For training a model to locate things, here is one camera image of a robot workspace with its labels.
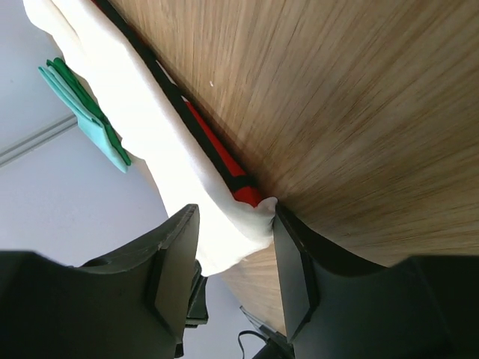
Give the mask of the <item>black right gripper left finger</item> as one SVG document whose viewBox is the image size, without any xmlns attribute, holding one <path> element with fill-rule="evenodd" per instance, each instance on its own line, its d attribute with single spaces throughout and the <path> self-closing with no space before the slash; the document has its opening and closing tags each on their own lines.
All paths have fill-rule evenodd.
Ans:
<svg viewBox="0 0 479 359">
<path fill-rule="evenodd" d="M 178 358 L 200 223 L 195 204 L 80 267 L 1 253 L 3 358 Z"/>
</svg>

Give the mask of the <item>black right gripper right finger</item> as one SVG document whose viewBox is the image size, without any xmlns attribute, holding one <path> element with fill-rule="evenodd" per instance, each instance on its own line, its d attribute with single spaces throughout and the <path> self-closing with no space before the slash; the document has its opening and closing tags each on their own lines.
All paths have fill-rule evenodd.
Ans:
<svg viewBox="0 0 479 359">
<path fill-rule="evenodd" d="M 285 206 L 273 224 L 287 338 L 298 358 L 476 358 L 478 258 L 385 267 L 314 232 Z"/>
</svg>

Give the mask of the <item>white printed t-shirt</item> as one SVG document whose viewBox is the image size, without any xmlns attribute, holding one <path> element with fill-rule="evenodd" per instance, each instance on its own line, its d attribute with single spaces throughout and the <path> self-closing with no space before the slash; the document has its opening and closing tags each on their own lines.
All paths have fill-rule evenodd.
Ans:
<svg viewBox="0 0 479 359">
<path fill-rule="evenodd" d="M 126 150 L 145 161 L 166 212 L 198 205 L 196 257 L 204 275 L 271 245 L 277 200 L 234 198 L 140 54 L 92 1 L 26 1 L 24 8 L 87 81 Z"/>
</svg>

